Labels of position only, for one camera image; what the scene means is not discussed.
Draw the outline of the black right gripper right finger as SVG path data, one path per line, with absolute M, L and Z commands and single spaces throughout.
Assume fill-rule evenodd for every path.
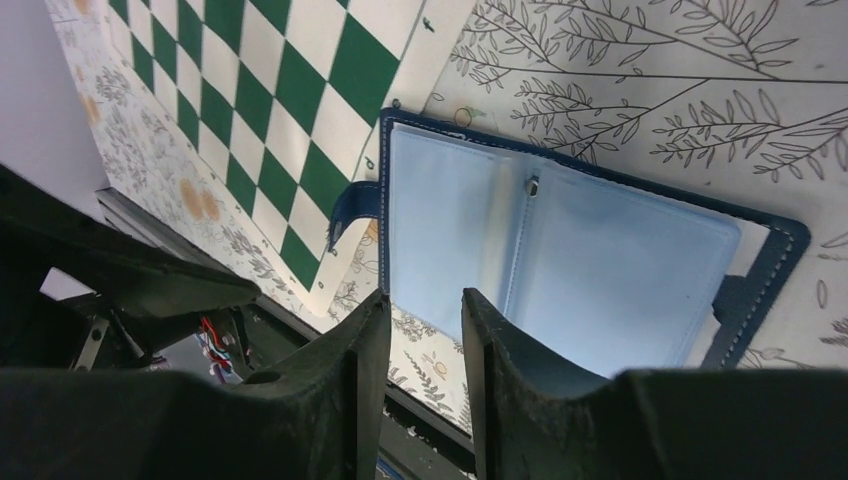
M 843 479 L 843 370 L 648 369 L 559 356 L 462 295 L 480 479 Z

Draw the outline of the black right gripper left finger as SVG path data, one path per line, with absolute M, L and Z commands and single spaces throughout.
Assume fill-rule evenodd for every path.
M 5 479 L 371 479 L 390 301 L 236 385 L 179 371 L 5 369 Z

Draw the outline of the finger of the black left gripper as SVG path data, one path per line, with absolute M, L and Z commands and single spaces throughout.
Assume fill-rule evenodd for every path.
M 1 365 L 145 368 L 259 287 L 106 226 L 1 169 Z

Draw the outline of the blue leather card holder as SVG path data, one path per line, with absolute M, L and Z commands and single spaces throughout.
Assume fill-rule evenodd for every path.
M 328 243 L 378 225 L 378 283 L 461 336 L 477 289 L 594 375 L 731 368 L 811 242 L 803 223 L 397 108 L 374 181 L 338 197 Z

